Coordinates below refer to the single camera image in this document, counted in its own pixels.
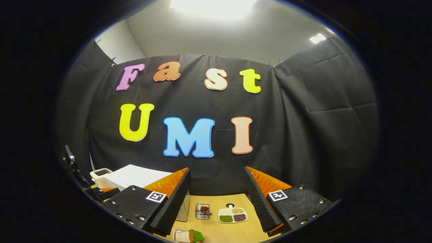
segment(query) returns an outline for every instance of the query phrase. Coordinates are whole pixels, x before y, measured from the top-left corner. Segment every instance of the pink letter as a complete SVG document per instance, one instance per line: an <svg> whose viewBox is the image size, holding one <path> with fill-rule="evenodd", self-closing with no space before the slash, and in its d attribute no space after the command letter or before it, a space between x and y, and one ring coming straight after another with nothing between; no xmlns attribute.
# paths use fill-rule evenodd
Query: pink letter
<svg viewBox="0 0 432 243"><path fill-rule="evenodd" d="M130 80L130 82L133 82L138 75L138 71L135 69L138 69L139 71L144 70L144 64L125 67L123 77L121 77L120 80L120 84L117 86L117 88L115 88L116 91L129 89L128 81Z"/></svg>
<svg viewBox="0 0 432 243"><path fill-rule="evenodd" d="M250 153L254 149L249 144L249 125L252 119L246 116L238 116L231 119L235 126L235 146L232 148L233 153L242 154Z"/></svg>

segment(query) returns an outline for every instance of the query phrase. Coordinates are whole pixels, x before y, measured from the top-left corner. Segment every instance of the white ceiling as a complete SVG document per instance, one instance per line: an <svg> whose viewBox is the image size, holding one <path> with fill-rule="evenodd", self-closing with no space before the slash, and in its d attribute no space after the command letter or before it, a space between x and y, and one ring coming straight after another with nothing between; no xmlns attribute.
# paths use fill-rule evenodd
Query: white ceiling
<svg viewBox="0 0 432 243"><path fill-rule="evenodd" d="M331 32L301 10L274 0L258 0L236 20L185 13L160 0L127 19L146 57L214 54L277 65L312 47L309 38Z"/></svg>

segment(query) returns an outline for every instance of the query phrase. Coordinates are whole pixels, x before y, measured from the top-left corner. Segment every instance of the white wall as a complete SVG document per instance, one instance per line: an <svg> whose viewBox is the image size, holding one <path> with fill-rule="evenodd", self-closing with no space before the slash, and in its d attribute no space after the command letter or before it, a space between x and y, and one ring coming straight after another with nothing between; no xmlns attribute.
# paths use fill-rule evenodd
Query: white wall
<svg viewBox="0 0 432 243"><path fill-rule="evenodd" d="M131 35L126 20L122 20L105 30L95 38L104 53L117 64L126 61L145 58L143 51L138 47Z"/></svg>

